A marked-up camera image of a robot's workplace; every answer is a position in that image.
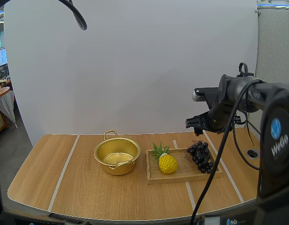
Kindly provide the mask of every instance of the white cloth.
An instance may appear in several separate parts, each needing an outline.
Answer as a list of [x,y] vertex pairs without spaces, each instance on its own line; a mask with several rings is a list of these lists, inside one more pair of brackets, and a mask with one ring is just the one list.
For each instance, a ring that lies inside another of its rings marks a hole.
[[13,112],[14,92],[11,90],[0,97],[0,111],[5,114],[16,126],[15,116]]

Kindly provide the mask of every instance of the wooden tray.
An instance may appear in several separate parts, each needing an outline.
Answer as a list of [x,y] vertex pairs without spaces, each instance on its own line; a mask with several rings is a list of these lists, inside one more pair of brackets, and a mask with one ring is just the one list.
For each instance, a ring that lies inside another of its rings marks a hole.
[[[177,163],[178,169],[171,174],[164,174],[158,165],[157,159],[155,159],[151,151],[146,151],[146,169],[147,169],[147,184],[169,184],[169,183],[180,183],[195,180],[208,179],[208,173],[201,173],[198,170],[198,166],[191,160],[190,153],[187,153],[188,161],[185,157],[186,149],[170,149],[170,155],[173,156]],[[210,162],[214,162],[215,155],[212,151],[209,151]],[[221,176],[221,169],[218,167],[214,177]]]

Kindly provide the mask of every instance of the white tape line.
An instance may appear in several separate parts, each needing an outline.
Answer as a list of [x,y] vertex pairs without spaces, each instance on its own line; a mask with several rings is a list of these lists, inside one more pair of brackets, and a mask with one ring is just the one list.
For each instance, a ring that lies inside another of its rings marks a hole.
[[70,158],[71,158],[71,155],[72,155],[73,152],[74,152],[74,149],[75,149],[76,144],[77,144],[77,142],[78,142],[78,140],[79,140],[79,137],[80,137],[80,135],[77,136],[76,141],[75,141],[75,143],[74,143],[74,145],[73,145],[73,147],[72,147],[72,149],[71,149],[71,151],[70,151],[70,153],[69,153],[69,155],[68,155],[68,159],[66,160],[66,162],[65,162],[65,164],[64,164],[63,170],[62,170],[62,172],[61,172],[61,174],[60,174],[60,177],[59,177],[59,180],[58,180],[58,182],[57,182],[57,185],[56,185],[54,194],[53,194],[52,199],[51,199],[51,203],[50,203],[49,208],[48,208],[48,211],[49,211],[49,212],[52,210],[52,207],[53,207],[53,204],[54,204],[54,201],[55,201],[55,198],[56,198],[56,195],[57,195],[59,186],[60,186],[61,181],[62,181],[62,178],[63,178],[63,175],[64,175],[64,173],[65,173],[65,171],[66,171],[66,167],[68,166],[69,160],[70,160]]
[[[174,143],[175,149],[177,149],[178,145],[177,145],[176,140],[173,140],[173,143]],[[191,188],[190,188],[190,184],[189,184],[189,182],[185,182],[185,184],[186,184],[188,195],[190,197],[190,203],[191,203],[191,206],[192,206],[192,210],[194,210],[195,207],[196,207],[196,202],[195,202],[195,199],[193,198],[192,191],[191,191]]]
[[178,148],[178,145],[177,145],[176,140],[173,140],[173,143],[174,143],[174,147],[175,147],[175,149],[177,149],[177,148]]
[[192,191],[191,191],[191,188],[190,188],[190,183],[189,182],[185,182],[185,184],[186,184],[186,188],[187,188],[187,191],[188,191],[188,195],[190,196],[190,202],[191,202],[192,210],[194,210],[195,207],[196,207],[196,202],[195,202],[195,199],[193,198],[193,195],[192,195]]
[[[216,150],[216,148],[215,148],[215,146],[213,145],[212,141],[211,141],[210,138],[208,137],[206,131],[203,130],[203,132],[204,132],[207,140],[208,140],[209,143],[211,144],[211,147],[213,148],[215,154],[218,155],[218,151]],[[237,186],[236,186],[236,184],[235,184],[235,182],[234,182],[231,174],[229,173],[229,170],[227,169],[226,165],[224,164],[224,161],[223,161],[222,159],[220,159],[220,162],[221,162],[221,165],[223,166],[224,170],[226,171],[226,174],[228,175],[228,177],[229,177],[229,179],[230,179],[230,181],[231,181],[231,183],[232,183],[232,185],[233,185],[233,187],[234,187],[234,190],[236,191],[237,196],[239,197],[239,200],[243,203],[243,202],[244,202],[243,197],[242,197],[242,195],[240,194],[240,192],[239,192],[239,190],[238,190],[238,188],[237,188]]]

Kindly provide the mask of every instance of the white backdrop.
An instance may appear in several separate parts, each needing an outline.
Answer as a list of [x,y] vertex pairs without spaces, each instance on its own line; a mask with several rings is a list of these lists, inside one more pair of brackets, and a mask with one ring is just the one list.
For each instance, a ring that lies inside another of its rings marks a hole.
[[10,1],[5,40],[15,97],[34,145],[45,134],[192,131],[195,87],[243,61],[255,71],[255,0]]

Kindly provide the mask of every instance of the blue logo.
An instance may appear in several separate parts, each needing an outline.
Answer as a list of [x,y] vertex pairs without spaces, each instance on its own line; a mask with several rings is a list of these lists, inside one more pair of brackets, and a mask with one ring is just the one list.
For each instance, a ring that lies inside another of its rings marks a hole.
[[281,124],[280,124],[280,121],[275,118],[273,119],[272,121],[272,124],[271,124],[271,133],[272,133],[272,137],[277,140],[279,137],[280,137],[280,134],[281,134]]

